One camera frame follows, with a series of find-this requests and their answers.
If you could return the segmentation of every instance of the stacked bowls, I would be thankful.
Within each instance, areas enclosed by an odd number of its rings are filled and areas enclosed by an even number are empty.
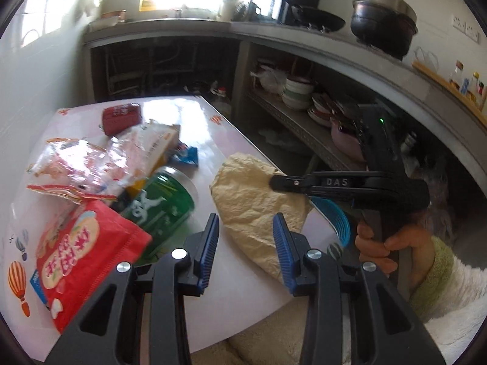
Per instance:
[[[289,77],[282,91],[282,101],[293,110],[306,110],[312,104],[314,87],[307,78]]]
[[[319,94],[313,93],[311,95],[311,100],[314,106],[308,108],[308,115],[317,124],[324,127],[332,127],[331,117],[332,117],[332,101],[330,96],[326,93]]]

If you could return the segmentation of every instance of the beige cloth bag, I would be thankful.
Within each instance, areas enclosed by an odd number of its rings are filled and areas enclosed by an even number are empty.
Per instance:
[[[225,232],[252,261],[282,280],[272,219],[281,212],[289,230],[301,232],[312,207],[305,195],[273,191],[269,181],[274,174],[283,173],[251,155],[233,154],[221,166],[210,190]]]

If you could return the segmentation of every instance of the hot air balloon print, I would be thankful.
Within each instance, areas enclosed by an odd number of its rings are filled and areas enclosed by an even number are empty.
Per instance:
[[[19,250],[22,253],[22,260],[26,261],[27,260],[27,253],[25,252],[25,246],[20,241],[20,238],[17,238],[15,240],[15,246],[17,247],[17,250]]]
[[[22,239],[24,239],[25,245],[29,242],[29,232],[27,229],[22,229]]]
[[[25,269],[18,261],[12,262],[8,268],[8,285],[14,295],[20,299],[24,314],[30,316],[29,305],[25,302]]]

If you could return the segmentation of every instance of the blue snack wrapper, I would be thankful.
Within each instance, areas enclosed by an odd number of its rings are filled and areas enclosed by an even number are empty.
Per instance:
[[[34,271],[31,279],[30,279],[32,288],[36,292],[37,296],[41,300],[43,304],[47,304],[47,299],[46,296],[44,295],[44,292],[42,291],[42,287],[40,286],[40,281],[39,281],[39,272],[37,269]]]
[[[172,160],[198,167],[198,149],[196,147],[188,147],[183,142],[180,142],[172,156]]]

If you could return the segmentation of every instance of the frying pan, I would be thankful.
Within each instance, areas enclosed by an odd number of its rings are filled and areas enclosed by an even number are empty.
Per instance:
[[[318,8],[305,7],[294,3],[292,0],[283,0],[291,6],[294,18],[302,25],[308,24],[324,29],[327,33],[338,31],[344,25],[345,21],[337,15],[330,12],[322,11]]]

